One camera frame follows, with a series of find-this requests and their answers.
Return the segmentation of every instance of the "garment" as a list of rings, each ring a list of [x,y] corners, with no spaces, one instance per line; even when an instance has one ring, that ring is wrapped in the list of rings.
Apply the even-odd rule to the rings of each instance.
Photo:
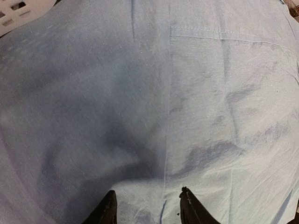
[[[280,0],[63,0],[0,39],[0,223],[285,224],[299,24]]]

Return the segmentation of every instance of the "white perforated plastic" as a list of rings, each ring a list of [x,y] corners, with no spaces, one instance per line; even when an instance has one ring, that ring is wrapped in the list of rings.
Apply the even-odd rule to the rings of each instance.
[[[0,0],[0,36],[48,12],[56,0]]]

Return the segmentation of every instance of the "cloth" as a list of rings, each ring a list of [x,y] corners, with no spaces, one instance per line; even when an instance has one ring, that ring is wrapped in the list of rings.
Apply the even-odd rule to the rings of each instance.
[[[285,224],[299,24],[279,0],[63,0],[0,39],[0,223]]]

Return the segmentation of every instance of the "black claw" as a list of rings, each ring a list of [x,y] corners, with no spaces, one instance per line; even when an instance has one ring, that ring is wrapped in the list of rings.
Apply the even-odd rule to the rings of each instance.
[[[220,224],[187,187],[182,188],[179,197],[182,224]]]
[[[116,194],[111,190],[82,224],[117,224],[116,214]]]

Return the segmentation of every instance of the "white plastic basket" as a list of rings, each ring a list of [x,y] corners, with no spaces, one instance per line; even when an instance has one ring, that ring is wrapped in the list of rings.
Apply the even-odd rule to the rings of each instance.
[[[0,36],[48,12],[56,0],[0,0]]]

